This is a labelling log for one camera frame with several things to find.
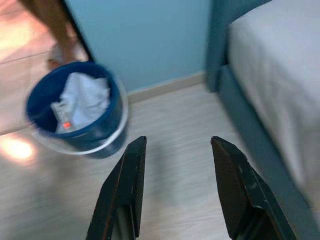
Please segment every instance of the baseboard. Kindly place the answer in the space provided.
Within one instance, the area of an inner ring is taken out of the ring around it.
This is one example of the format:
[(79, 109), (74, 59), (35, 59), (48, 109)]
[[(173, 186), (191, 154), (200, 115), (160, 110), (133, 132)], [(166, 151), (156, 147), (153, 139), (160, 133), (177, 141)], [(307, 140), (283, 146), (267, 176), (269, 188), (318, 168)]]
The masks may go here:
[(131, 92), (128, 94), (129, 104), (138, 103), (146, 99), (157, 97), (159, 95), (171, 93), (180, 89), (201, 84), (204, 82), (205, 76), (205, 72), (198, 72), (187, 77), (176, 78), (165, 83)]

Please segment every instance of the blue bed frame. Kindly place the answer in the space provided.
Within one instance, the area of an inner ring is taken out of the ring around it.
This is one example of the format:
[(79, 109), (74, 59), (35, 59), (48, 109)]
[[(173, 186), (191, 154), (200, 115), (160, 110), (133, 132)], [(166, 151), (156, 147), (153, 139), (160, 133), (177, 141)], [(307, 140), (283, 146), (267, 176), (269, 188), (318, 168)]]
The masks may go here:
[(297, 239), (320, 239), (310, 206), (294, 184), (277, 147), (245, 97), (228, 63), (228, 25), (267, 2), (269, 0), (213, 0), (205, 81), (212, 92), (218, 93)]

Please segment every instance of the light blue wall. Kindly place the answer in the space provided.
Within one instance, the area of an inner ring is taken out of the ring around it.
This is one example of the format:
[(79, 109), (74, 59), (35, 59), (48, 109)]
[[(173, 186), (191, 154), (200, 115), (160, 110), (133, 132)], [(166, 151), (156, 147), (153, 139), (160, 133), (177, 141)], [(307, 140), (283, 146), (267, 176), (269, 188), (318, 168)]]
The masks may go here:
[(211, 0), (66, 0), (97, 62), (136, 91), (205, 69)]

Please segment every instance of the headboard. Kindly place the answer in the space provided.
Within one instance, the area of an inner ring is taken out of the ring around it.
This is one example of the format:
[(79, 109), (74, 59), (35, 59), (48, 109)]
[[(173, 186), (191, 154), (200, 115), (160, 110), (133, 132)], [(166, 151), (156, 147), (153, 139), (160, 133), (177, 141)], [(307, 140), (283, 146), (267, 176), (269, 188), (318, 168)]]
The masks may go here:
[(228, 63), (228, 26), (250, 10), (270, 0), (212, 0), (206, 59), (206, 84), (212, 92), (218, 90), (219, 69)]

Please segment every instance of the plastic bucket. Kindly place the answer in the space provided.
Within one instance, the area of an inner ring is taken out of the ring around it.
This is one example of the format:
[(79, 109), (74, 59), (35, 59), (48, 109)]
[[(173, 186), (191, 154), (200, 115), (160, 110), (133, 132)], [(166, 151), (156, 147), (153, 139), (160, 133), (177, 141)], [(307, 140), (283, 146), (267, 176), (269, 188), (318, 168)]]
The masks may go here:
[[(106, 78), (110, 104), (105, 113), (90, 125), (69, 133), (55, 133), (58, 122), (50, 104), (59, 100), (69, 74), (74, 72)], [(73, 62), (46, 75), (28, 97), (26, 114), (34, 127), (33, 136), (62, 154), (102, 159), (117, 152), (126, 139), (128, 100), (124, 87), (108, 70), (93, 62)]]

